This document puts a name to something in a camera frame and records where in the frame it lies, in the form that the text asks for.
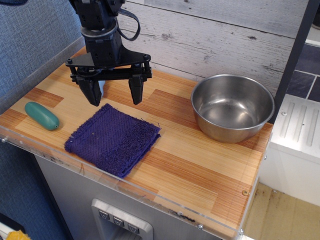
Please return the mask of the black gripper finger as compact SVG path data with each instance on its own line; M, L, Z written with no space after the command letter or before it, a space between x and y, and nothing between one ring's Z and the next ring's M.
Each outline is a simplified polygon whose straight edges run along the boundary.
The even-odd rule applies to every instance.
M135 74L128 80L128 83L132 101L135 105L138 105L143 99L143 78L140 74Z
M76 83L89 103L94 106L99 106L102 97L99 82L78 77Z

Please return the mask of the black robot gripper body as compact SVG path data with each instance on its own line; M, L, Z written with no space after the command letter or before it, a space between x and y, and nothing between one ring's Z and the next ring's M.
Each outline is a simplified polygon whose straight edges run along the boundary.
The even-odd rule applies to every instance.
M151 56L131 51L122 44L118 32L106 37L85 37L86 54L70 58L65 64L70 68L73 82L126 80L142 75L145 82L152 77Z

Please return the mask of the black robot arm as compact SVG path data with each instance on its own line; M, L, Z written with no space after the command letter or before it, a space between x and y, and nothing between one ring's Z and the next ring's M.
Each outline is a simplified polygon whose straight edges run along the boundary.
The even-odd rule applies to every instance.
M119 14L137 17L122 8L123 0L72 0L70 4L79 17L87 51L65 62L72 81L90 104L98 106L103 95L100 81L128 80L132 101L138 105L144 82L152 77L151 56L124 47L126 36L117 20Z

